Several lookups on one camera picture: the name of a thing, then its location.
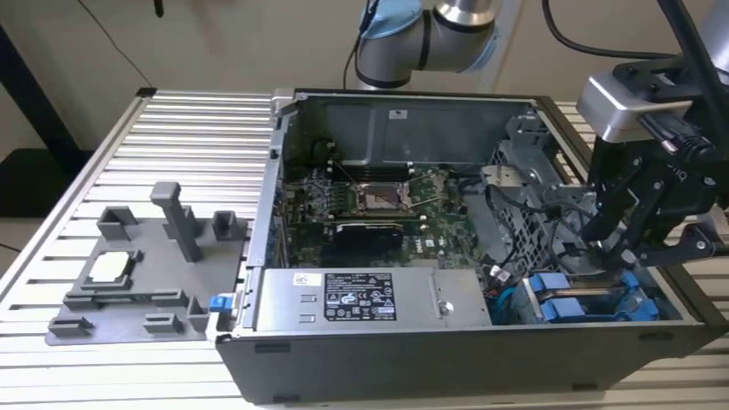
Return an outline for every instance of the black wire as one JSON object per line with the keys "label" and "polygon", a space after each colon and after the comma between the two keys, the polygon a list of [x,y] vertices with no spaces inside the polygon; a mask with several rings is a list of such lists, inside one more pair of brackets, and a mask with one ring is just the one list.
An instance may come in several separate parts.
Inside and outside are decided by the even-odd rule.
{"label": "black wire", "polygon": [[686,57],[688,71],[709,107],[710,121],[716,128],[714,132],[718,134],[717,141],[712,142],[725,146],[729,140],[729,119],[726,118],[729,102],[725,96],[725,86],[718,80],[717,70],[701,41],[701,35],[681,0],[658,0],[658,5]]}
{"label": "black wire", "polygon": [[5,249],[11,250],[12,252],[20,253],[20,249],[12,247],[11,245],[5,245],[4,243],[0,243],[0,248],[5,248]]}
{"label": "black wire", "polygon": [[346,58],[346,64],[344,65],[344,71],[341,72],[342,90],[346,90],[346,73],[349,71],[349,64],[352,63],[352,58],[354,58],[354,69],[357,70],[357,49],[360,47],[360,44],[362,43],[362,36],[365,35],[366,29],[369,28],[372,24],[372,20],[374,19],[374,14],[377,13],[378,6],[380,6],[380,0],[374,0],[373,2],[372,0],[366,0],[366,5],[364,6],[362,21],[358,27],[357,40],[354,40],[354,46],[352,47],[352,51],[349,52],[349,57]]}
{"label": "black wire", "polygon": [[560,32],[560,29],[557,28],[557,23],[554,23],[549,0],[542,0],[542,12],[545,14],[546,27],[549,28],[552,35],[554,36],[554,38],[557,39],[560,43],[562,43],[566,47],[569,47],[574,51],[578,51],[585,54],[590,54],[593,56],[629,58],[633,60],[658,60],[662,58],[674,57],[673,54],[648,53],[642,51],[606,50],[606,49],[598,49],[596,47],[578,44],[574,41],[572,41],[569,38],[566,38],[564,34]]}
{"label": "black wire", "polygon": [[81,5],[83,9],[87,10],[87,13],[89,14],[89,16],[91,16],[91,18],[93,19],[93,21],[96,21],[96,24],[97,24],[99,28],[100,28],[101,31],[104,32],[105,37],[109,39],[109,42],[112,42],[112,46],[116,48],[116,51],[119,51],[119,54],[121,54],[121,57],[124,57],[124,60],[127,60],[127,62],[129,63],[129,65],[135,68],[135,70],[137,70],[139,75],[141,76],[143,79],[145,79],[147,85],[148,85],[151,88],[153,88],[152,82],[149,81],[149,79],[147,78],[147,76],[145,76],[145,74],[141,72],[141,70],[139,69],[137,64],[135,64],[135,62],[129,59],[129,57],[127,56],[127,54],[124,54],[124,51],[121,51],[121,49],[119,48],[119,45],[116,45],[116,42],[113,41],[112,35],[111,35],[109,32],[105,30],[104,25],[101,24],[101,21],[99,21],[99,19],[96,18],[96,16],[95,16],[93,13],[91,12],[91,10],[89,10],[89,8],[87,7],[87,5],[83,3],[83,0],[76,0],[76,2]]}
{"label": "black wire", "polygon": [[556,255],[556,257],[557,257],[557,259],[561,259],[565,256],[570,256],[570,255],[574,255],[574,254],[586,254],[588,252],[590,252],[590,250],[588,248],[573,248],[573,249],[562,250]]}
{"label": "black wire", "polygon": [[344,71],[341,72],[341,89],[346,90],[346,73],[349,71],[349,64],[352,63],[352,57],[354,57],[354,54],[357,53],[357,48],[360,47],[360,42],[362,38],[360,35],[357,35],[357,40],[354,41],[354,46],[352,47],[352,51],[349,52],[349,57],[346,59],[346,64],[344,65]]}
{"label": "black wire", "polygon": [[482,194],[484,194],[484,198],[486,200],[486,206],[489,207],[490,214],[493,215],[493,219],[497,220],[497,223],[506,229],[506,233],[509,234],[509,237],[512,238],[512,250],[509,251],[509,253],[505,256],[504,260],[500,263],[496,264],[498,267],[504,267],[505,264],[512,261],[513,255],[516,254],[516,232],[513,231],[512,227],[509,226],[505,218],[498,213],[497,207],[493,205],[493,199],[490,198],[489,185],[486,185],[486,189],[484,190]]}

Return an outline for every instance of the floor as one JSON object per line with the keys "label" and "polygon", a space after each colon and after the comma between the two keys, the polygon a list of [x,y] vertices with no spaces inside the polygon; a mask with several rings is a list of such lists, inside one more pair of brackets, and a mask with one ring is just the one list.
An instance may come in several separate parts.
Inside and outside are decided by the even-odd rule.
{"label": "floor", "polygon": [[[0,243],[23,249],[41,225],[41,219],[0,218]],[[19,254],[0,247],[0,276]]]}

